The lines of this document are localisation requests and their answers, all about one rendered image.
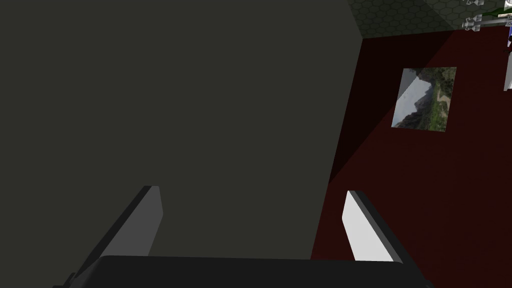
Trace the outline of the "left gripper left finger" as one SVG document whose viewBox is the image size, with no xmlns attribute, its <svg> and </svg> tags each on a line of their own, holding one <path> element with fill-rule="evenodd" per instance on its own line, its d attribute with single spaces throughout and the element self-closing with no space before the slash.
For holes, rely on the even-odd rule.
<svg viewBox="0 0 512 288">
<path fill-rule="evenodd" d="M 103 256 L 148 256 L 163 219 L 159 186 L 144 186 L 81 266 L 84 272 Z"/>
</svg>

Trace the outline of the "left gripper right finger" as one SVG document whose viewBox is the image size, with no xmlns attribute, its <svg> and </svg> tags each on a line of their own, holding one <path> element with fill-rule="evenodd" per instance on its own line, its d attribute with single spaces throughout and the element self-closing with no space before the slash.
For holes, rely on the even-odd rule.
<svg viewBox="0 0 512 288">
<path fill-rule="evenodd" d="M 356 261 L 404 262 L 395 235 L 362 191 L 346 192 L 341 219 Z"/>
</svg>

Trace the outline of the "landscape picture on wall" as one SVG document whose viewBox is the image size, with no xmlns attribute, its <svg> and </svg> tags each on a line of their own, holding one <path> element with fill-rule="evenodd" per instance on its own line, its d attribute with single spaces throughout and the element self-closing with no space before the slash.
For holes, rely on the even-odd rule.
<svg viewBox="0 0 512 288">
<path fill-rule="evenodd" d="M 404 68 L 391 127 L 445 132 L 457 68 Z"/>
</svg>

